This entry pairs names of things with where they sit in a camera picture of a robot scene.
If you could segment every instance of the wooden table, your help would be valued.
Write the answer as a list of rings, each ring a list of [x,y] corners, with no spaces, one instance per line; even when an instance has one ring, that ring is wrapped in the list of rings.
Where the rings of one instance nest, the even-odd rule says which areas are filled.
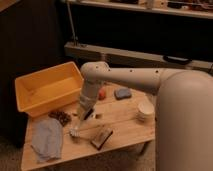
[[[94,111],[94,113],[97,114],[101,113],[102,118],[88,118],[79,131],[79,135],[82,138],[79,138],[77,143],[73,141],[69,135],[69,129],[73,126],[73,123],[77,121],[77,117],[71,114],[76,111],[77,104],[74,103],[62,108],[63,111],[71,114],[72,122],[63,128],[64,135],[61,159],[42,164],[37,163],[36,155],[31,148],[33,125],[48,116],[44,115],[36,119],[29,119],[23,148],[22,170],[32,170],[55,165],[153,140],[155,137],[154,117],[145,123],[137,119],[137,105],[142,98],[147,98],[146,95],[143,92],[131,90],[132,98],[117,101],[114,98],[113,92],[115,89],[120,88],[120,86],[109,84],[106,85],[105,88],[107,98],[98,101]],[[98,151],[87,139],[91,139],[100,129],[101,125],[110,126],[113,129],[113,134],[103,145],[102,149]]]

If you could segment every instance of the small red object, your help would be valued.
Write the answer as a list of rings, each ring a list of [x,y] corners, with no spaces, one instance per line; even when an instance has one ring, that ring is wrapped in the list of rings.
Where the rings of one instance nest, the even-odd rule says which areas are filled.
[[[106,90],[101,88],[98,92],[98,100],[104,100],[106,98]]]

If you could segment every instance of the small box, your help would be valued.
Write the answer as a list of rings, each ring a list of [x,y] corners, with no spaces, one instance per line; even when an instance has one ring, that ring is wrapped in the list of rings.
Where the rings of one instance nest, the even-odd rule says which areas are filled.
[[[31,117],[77,101],[83,78],[74,62],[40,70],[15,79],[19,112]]]

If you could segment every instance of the white cup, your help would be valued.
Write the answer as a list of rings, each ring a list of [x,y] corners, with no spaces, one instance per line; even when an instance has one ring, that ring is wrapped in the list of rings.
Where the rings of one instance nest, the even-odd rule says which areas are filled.
[[[138,104],[138,110],[138,119],[141,121],[152,118],[155,113],[154,105],[150,102],[147,96],[145,96]]]

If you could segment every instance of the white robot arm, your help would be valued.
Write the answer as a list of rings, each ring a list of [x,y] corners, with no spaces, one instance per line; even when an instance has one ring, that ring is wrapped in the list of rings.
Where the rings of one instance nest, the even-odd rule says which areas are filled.
[[[82,66],[84,84],[78,115],[97,101],[103,81],[157,95],[156,170],[213,170],[213,79],[200,71],[109,68],[105,62]]]

